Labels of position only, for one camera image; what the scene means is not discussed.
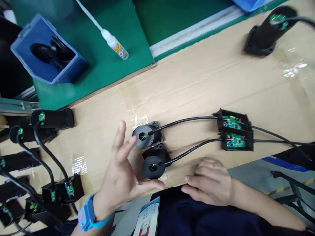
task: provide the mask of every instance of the cardboard sheet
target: cardboard sheet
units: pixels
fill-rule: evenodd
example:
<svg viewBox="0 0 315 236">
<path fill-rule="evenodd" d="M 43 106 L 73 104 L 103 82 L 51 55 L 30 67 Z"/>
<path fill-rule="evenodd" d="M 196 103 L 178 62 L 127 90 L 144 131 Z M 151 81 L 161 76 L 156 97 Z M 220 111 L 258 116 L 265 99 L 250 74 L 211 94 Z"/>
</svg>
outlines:
<svg viewBox="0 0 315 236">
<path fill-rule="evenodd" d="M 312 1 L 291 0 L 287 5 L 296 7 L 300 15 L 312 17 L 315 12 Z M 247 33 L 266 16 L 248 19 L 170 55 L 159 61 L 157 67 L 72 107 L 76 127 L 61 131 L 47 146 L 69 175 L 75 159 L 85 163 L 82 182 L 86 197 L 98 191 L 102 183 L 120 120 L 126 121 L 127 136 L 130 136 L 136 126 L 153 120 L 165 125 L 178 119 L 211 115 L 223 108 L 245 113 L 253 125 L 289 140 L 315 141 L 314 31 L 297 23 L 278 42 L 272 55 L 262 59 L 243 54 Z M 307 66 L 293 70 L 293 77 L 285 77 L 284 71 L 302 63 L 301 59 Z M 254 131 L 254 135 L 256 139 L 273 139 L 259 131 Z M 217 125 L 213 120 L 185 122 L 165 129 L 163 136 L 174 158 L 204 140 L 218 137 Z M 172 164 L 161 179 L 167 187 L 183 184 L 185 175 L 193 173 L 201 157 L 217 158 L 232 168 L 289 148 L 286 144 L 256 143 L 254 152 L 226 152 L 221 150 L 220 143 L 210 143 Z M 9 140 L 0 143 L 2 155 L 19 151 L 20 147 Z M 130 155 L 137 175 L 143 161 L 142 152 L 135 148 Z M 47 154 L 42 152 L 42 156 L 55 179 L 61 179 L 56 164 Z M 30 174 L 31 184 L 37 190 L 49 182 L 41 166 L 12 174 Z M 86 197 L 78 201 L 79 208 Z M 4 233 L 14 231 L 14 227 L 10 228 Z"/>
</svg>

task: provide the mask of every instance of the glue bottle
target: glue bottle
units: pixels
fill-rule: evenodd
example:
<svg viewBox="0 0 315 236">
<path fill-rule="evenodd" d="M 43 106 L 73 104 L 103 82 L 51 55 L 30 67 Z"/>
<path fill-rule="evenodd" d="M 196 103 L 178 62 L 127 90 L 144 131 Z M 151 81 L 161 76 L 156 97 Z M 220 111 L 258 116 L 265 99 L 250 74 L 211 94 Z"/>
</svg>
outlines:
<svg viewBox="0 0 315 236">
<path fill-rule="evenodd" d="M 102 29 L 102 36 L 107 41 L 108 46 L 113 49 L 114 52 L 117 53 L 117 55 L 123 59 L 127 60 L 129 57 L 128 52 L 125 50 L 125 48 L 118 42 L 115 36 L 112 36 L 106 29 Z"/>
<path fill-rule="evenodd" d="M 103 38 L 107 41 L 108 46 L 117 53 L 117 55 L 123 59 L 127 60 L 129 57 L 126 49 L 118 42 L 118 40 L 112 36 L 106 29 L 103 29 L 96 19 L 91 15 L 91 13 L 83 6 L 80 0 L 76 0 L 83 12 L 90 18 L 90 20 L 96 25 L 96 27 L 101 31 Z"/>
</svg>

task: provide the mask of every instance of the blue wristband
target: blue wristband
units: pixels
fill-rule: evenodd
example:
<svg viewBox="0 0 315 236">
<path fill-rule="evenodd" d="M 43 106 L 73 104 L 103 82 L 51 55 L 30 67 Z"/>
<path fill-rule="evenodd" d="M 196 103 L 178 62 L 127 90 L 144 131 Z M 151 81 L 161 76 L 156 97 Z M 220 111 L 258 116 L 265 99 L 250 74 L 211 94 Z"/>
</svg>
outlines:
<svg viewBox="0 0 315 236">
<path fill-rule="evenodd" d="M 98 229 L 98 228 L 105 226 L 114 215 L 114 213 L 113 213 L 109 217 L 107 217 L 105 220 L 96 221 L 96 217 L 94 214 L 94 208 L 93 208 L 94 195 L 91 195 L 87 199 L 84 206 L 82 207 L 82 209 L 78 213 L 79 228 L 80 228 L 80 230 L 84 230 L 85 232 L 90 230 L 91 228 Z"/>
</svg>

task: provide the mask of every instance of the hand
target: hand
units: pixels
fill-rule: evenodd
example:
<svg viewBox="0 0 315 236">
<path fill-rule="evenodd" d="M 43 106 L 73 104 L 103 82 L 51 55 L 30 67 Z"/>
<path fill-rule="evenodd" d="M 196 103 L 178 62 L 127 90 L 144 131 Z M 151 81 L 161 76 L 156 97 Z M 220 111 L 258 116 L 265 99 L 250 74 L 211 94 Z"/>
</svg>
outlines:
<svg viewBox="0 0 315 236">
<path fill-rule="evenodd" d="M 204 158 L 194 175 L 186 175 L 184 193 L 192 199 L 216 206 L 230 205 L 233 200 L 233 181 L 222 162 Z"/>
<path fill-rule="evenodd" d="M 112 158 L 102 187 L 93 198 L 97 220 L 104 220 L 124 203 L 154 189 L 164 189 L 165 184 L 157 179 L 140 182 L 136 178 L 128 155 L 136 143 L 133 136 L 124 143 L 126 123 L 121 121 L 112 147 Z"/>
</svg>

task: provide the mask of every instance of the white cap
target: white cap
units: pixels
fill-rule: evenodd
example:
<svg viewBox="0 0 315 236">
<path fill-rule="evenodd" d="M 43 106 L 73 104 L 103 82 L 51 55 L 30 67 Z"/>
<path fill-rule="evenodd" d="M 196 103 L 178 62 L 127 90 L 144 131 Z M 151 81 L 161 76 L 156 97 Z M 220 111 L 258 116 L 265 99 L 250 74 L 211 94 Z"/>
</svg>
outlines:
<svg viewBox="0 0 315 236">
<path fill-rule="evenodd" d="M 108 44 L 112 44 L 115 41 L 115 38 L 106 29 L 102 29 L 101 33 Z"/>
</svg>

